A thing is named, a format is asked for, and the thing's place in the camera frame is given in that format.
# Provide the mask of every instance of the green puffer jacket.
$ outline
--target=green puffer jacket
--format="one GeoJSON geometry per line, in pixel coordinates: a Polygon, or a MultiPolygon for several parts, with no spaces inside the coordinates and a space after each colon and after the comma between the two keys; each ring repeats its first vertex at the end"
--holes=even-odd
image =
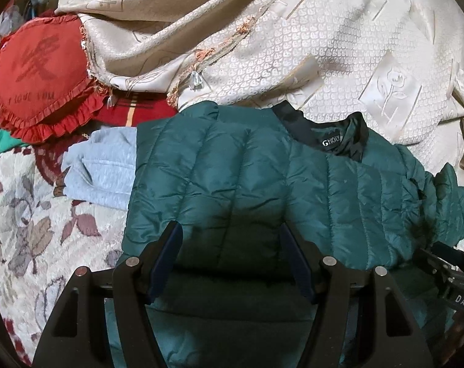
{"type": "MultiPolygon", "coordinates": [[[[148,309],[169,367],[289,368],[315,308],[291,283],[280,224],[291,221],[348,267],[397,267],[418,247],[464,238],[464,187],[450,165],[425,173],[361,114],[317,125],[285,103],[202,102],[138,127],[122,259],[139,255],[170,220],[182,224],[184,242],[148,309]]],[[[412,267],[394,273],[427,337],[441,332],[448,311],[430,279],[412,267]]],[[[107,319],[124,366],[111,304],[107,319]]]]}

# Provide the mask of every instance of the black clamp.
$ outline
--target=black clamp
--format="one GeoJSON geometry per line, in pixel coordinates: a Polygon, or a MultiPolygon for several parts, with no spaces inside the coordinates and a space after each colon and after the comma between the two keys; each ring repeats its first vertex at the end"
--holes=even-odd
{"type": "Polygon", "coordinates": [[[464,252],[435,242],[430,250],[418,249],[413,261],[433,275],[438,296],[452,309],[464,312],[464,252]]]}
{"type": "MultiPolygon", "coordinates": [[[[46,323],[32,367],[113,368],[104,311],[104,299],[113,298],[126,366],[167,368],[145,305],[164,289],[182,240],[182,227],[173,221],[139,257],[114,270],[76,269],[46,323]]],[[[352,297],[359,301],[354,366],[433,367],[425,339],[384,267],[348,269],[286,224],[280,242],[301,294],[318,304],[297,368],[339,366],[352,297]]],[[[0,368],[26,368],[18,358],[13,362],[15,357],[0,327],[0,368]]]]}
{"type": "Polygon", "coordinates": [[[319,304],[297,368],[339,366],[351,297],[359,301],[354,366],[434,366],[423,333],[384,267],[348,269],[286,224],[280,241],[301,294],[319,304]]]}

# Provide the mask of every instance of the light blue fabric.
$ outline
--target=light blue fabric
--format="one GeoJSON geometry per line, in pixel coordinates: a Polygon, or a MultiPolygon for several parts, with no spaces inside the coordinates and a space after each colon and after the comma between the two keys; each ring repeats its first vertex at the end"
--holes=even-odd
{"type": "Polygon", "coordinates": [[[72,199],[128,210],[135,180],[137,129],[104,128],[63,155],[64,193],[72,199]]]}

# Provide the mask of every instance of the beige satin fabric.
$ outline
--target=beige satin fabric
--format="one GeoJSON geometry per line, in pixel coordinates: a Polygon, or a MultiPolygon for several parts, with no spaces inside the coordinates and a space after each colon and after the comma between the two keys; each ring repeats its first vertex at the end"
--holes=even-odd
{"type": "MultiPolygon", "coordinates": [[[[462,114],[447,115],[464,79],[454,0],[59,0],[58,11],[79,13],[95,77],[167,93],[179,109],[287,99],[318,122],[361,111],[370,128],[406,145],[429,145],[450,129],[438,123],[462,114]]],[[[456,164],[454,151],[431,147],[433,162],[464,170],[464,152],[456,164]]]]}

